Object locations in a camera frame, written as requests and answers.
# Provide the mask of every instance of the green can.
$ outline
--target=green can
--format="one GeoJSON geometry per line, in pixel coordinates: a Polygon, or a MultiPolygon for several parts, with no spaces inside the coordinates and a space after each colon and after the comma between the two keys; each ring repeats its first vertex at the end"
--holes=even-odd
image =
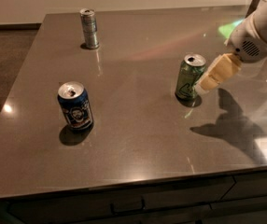
{"type": "Polygon", "coordinates": [[[205,71],[206,60],[199,54],[188,54],[180,65],[176,96],[181,100],[190,101],[197,97],[195,84],[205,71]]]}

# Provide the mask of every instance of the drawer handle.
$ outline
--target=drawer handle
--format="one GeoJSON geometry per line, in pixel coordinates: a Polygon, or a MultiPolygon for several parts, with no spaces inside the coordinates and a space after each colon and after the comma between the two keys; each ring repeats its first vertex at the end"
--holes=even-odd
{"type": "Polygon", "coordinates": [[[110,207],[111,207],[111,212],[113,215],[130,215],[130,214],[138,213],[138,212],[145,210],[145,200],[141,198],[141,206],[136,209],[118,211],[116,210],[115,205],[113,203],[110,204],[110,207]]]}

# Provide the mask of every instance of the black vent on robot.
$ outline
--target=black vent on robot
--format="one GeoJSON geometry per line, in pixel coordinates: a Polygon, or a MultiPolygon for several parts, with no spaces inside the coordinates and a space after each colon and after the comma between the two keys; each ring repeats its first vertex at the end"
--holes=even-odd
{"type": "Polygon", "coordinates": [[[254,43],[252,43],[250,41],[244,41],[243,50],[249,56],[258,56],[260,53],[260,50],[255,46],[254,43]]]}

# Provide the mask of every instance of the can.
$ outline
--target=can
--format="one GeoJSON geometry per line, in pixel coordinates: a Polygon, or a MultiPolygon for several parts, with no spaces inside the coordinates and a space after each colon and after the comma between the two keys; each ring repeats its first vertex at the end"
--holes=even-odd
{"type": "Polygon", "coordinates": [[[93,124],[88,93],[81,83],[64,83],[58,90],[58,101],[70,129],[84,130],[93,124]]]}
{"type": "Polygon", "coordinates": [[[204,73],[206,60],[199,54],[190,53],[185,56],[179,69],[176,85],[176,96],[190,101],[197,97],[195,84],[204,73]]]}
{"type": "Polygon", "coordinates": [[[79,11],[79,14],[81,18],[86,47],[88,49],[97,49],[99,47],[99,41],[97,38],[95,11],[92,9],[83,8],[79,11]]]}

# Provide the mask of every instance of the gray tabletop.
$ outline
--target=gray tabletop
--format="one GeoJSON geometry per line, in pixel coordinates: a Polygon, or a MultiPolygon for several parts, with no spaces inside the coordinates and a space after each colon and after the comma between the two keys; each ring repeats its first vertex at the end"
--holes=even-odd
{"type": "Polygon", "coordinates": [[[184,56],[210,64],[226,51],[226,25],[245,14],[96,12],[95,50],[81,47],[79,14],[47,15],[0,113],[0,197],[267,168],[267,61],[193,103],[175,97],[184,56]],[[71,80],[90,97],[84,133],[66,129],[57,102],[71,80]]]}

